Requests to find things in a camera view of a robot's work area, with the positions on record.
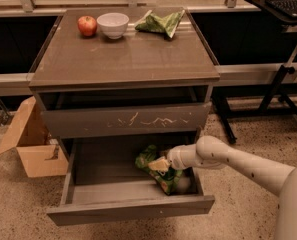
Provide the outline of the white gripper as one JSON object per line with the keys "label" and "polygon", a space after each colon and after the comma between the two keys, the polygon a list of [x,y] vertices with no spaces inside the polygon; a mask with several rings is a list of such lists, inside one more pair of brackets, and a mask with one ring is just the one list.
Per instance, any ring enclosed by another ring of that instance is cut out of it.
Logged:
{"label": "white gripper", "polygon": [[167,172],[170,167],[175,170],[184,170],[190,167],[189,158],[192,149],[188,145],[176,146],[169,150],[167,158],[162,156],[148,163],[148,167],[154,171]]}

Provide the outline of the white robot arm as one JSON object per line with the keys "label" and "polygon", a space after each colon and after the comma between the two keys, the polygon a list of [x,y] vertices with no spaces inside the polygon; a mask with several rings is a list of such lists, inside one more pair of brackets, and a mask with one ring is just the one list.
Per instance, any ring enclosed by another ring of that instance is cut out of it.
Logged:
{"label": "white robot arm", "polygon": [[170,149],[148,164],[151,170],[166,172],[189,167],[227,165],[279,198],[274,240],[297,240],[297,167],[265,159],[230,147],[212,136],[195,144]]}

